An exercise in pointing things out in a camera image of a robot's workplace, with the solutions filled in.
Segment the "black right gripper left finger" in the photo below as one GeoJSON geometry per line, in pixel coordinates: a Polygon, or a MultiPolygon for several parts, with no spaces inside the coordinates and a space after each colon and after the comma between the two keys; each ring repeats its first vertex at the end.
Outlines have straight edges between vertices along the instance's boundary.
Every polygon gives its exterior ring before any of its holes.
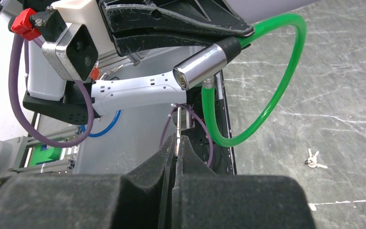
{"type": "Polygon", "coordinates": [[[0,188],[0,229],[169,229],[176,135],[125,175],[29,174],[0,188]]]}

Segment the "silver key bunch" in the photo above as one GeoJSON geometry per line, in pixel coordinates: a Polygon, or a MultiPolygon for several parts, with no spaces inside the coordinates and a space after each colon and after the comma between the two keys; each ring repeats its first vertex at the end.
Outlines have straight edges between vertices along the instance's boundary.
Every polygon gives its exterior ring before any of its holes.
{"type": "Polygon", "coordinates": [[[312,153],[312,150],[309,148],[308,149],[308,159],[305,160],[304,164],[307,165],[309,168],[328,169],[328,166],[317,162],[317,157],[318,157],[319,153],[320,153],[320,151],[316,151],[315,153],[312,153]]]}

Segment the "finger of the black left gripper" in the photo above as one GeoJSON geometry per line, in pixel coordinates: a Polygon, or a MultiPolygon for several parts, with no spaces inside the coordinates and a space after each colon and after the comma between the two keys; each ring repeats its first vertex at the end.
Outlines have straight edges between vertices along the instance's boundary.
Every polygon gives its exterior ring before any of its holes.
{"type": "Polygon", "coordinates": [[[115,49],[120,56],[126,56],[132,53],[158,48],[209,46],[228,37],[230,37],[230,35],[200,36],[198,34],[179,35],[173,33],[152,33],[138,35],[112,34],[112,40],[115,49]]]}
{"type": "Polygon", "coordinates": [[[244,37],[254,31],[225,0],[101,0],[99,9],[115,37],[163,32],[244,37]]]}

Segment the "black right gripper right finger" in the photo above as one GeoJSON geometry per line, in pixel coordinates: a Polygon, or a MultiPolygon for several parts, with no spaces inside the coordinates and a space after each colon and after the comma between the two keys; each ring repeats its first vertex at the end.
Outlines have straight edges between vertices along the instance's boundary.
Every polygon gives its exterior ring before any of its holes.
{"type": "Polygon", "coordinates": [[[172,190],[174,229],[314,229],[296,180],[273,175],[218,175],[181,138],[172,190]]]}

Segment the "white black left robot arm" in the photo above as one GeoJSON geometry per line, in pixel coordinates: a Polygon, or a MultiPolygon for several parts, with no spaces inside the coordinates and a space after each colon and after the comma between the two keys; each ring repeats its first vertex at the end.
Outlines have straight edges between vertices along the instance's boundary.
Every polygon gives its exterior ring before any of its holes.
{"type": "Polygon", "coordinates": [[[166,103],[182,92],[171,73],[94,80],[90,75],[101,57],[206,46],[254,32],[224,0],[48,0],[27,3],[25,11],[45,39],[43,56],[64,81],[64,94],[43,99],[27,92],[23,106],[74,125],[88,123],[88,106],[76,80],[88,82],[96,118],[116,109],[166,103]]]}

